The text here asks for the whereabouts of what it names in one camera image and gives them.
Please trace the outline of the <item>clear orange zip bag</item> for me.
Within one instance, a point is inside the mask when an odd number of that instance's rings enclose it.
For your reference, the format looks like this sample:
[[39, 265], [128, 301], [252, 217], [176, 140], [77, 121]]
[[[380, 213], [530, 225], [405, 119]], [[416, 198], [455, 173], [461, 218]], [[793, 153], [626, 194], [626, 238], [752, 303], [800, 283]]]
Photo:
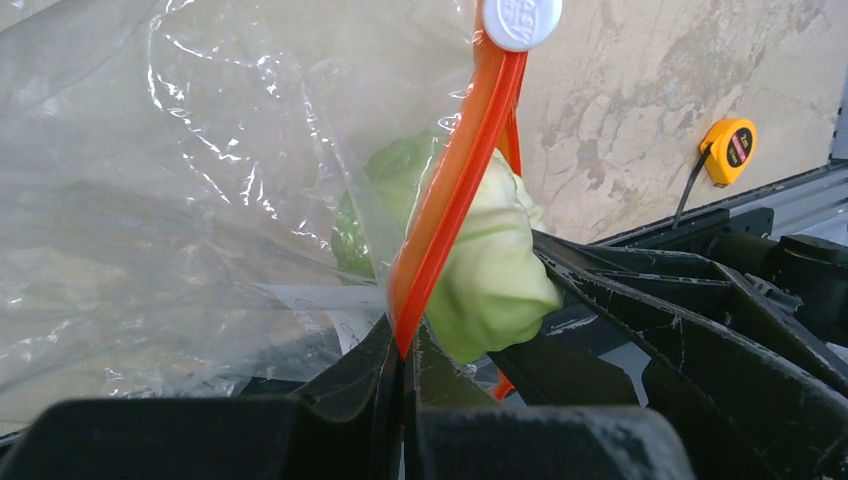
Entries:
[[1, 32], [1, 427], [307, 381], [390, 280], [474, 1], [59, 1]]

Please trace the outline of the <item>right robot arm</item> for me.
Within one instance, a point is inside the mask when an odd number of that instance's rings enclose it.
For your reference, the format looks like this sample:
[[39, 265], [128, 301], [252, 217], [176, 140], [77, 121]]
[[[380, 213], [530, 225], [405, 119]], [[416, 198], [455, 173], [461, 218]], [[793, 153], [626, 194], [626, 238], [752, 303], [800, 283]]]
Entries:
[[730, 233], [705, 255], [534, 236], [565, 296], [531, 340], [494, 354], [531, 405], [623, 405], [635, 384], [603, 334], [648, 357], [647, 405], [700, 479], [847, 475], [847, 250]]

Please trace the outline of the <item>yellow tape measure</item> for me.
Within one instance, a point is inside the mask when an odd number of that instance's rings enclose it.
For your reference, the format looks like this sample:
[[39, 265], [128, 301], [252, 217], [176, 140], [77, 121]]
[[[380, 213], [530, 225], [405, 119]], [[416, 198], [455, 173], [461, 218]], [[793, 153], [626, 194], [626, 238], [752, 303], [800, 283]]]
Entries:
[[677, 229], [695, 182], [706, 170], [715, 187], [733, 184], [756, 152], [757, 129], [747, 118], [725, 118], [716, 122], [699, 146], [699, 158], [682, 192], [671, 229]]

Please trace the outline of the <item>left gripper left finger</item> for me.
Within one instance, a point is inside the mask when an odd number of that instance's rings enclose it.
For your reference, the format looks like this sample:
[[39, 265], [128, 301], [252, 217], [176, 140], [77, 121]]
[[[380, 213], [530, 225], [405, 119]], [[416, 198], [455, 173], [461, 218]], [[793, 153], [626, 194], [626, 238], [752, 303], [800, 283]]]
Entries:
[[5, 479], [385, 479], [398, 469], [399, 367], [381, 319], [313, 380], [229, 398], [82, 399], [44, 411]]

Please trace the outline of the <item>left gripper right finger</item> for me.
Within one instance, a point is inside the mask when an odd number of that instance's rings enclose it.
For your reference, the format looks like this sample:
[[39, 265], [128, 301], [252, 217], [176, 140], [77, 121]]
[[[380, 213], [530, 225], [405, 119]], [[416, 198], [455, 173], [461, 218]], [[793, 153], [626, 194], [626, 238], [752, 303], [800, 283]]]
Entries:
[[405, 364], [408, 479], [692, 479], [683, 442], [639, 406], [508, 406], [440, 349], [427, 324]]

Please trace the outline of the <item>green cabbage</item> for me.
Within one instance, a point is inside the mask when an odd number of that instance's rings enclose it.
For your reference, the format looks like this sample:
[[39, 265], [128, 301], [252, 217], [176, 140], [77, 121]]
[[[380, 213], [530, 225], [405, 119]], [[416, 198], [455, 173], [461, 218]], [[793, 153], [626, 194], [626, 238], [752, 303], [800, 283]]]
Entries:
[[[399, 227], [406, 227], [444, 143], [424, 131], [391, 142], [365, 165]], [[455, 362], [529, 341], [561, 308], [562, 294], [533, 252], [534, 232], [545, 229], [542, 207], [494, 151], [426, 308], [431, 332]]]

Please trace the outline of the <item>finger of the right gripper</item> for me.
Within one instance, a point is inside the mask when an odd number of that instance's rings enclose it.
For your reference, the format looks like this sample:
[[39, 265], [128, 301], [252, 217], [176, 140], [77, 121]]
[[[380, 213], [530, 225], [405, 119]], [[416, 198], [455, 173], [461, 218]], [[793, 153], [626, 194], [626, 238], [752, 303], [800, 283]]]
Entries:
[[565, 296], [530, 341], [493, 354], [530, 405], [626, 405], [630, 378], [568, 338], [602, 325], [649, 362], [648, 405], [682, 439], [704, 478], [843, 479], [847, 365], [795, 318], [739, 332], [660, 299], [600, 280], [549, 278]]
[[581, 245], [538, 232], [536, 254], [552, 278], [626, 287], [739, 332], [784, 324], [802, 306], [771, 282], [693, 253]]

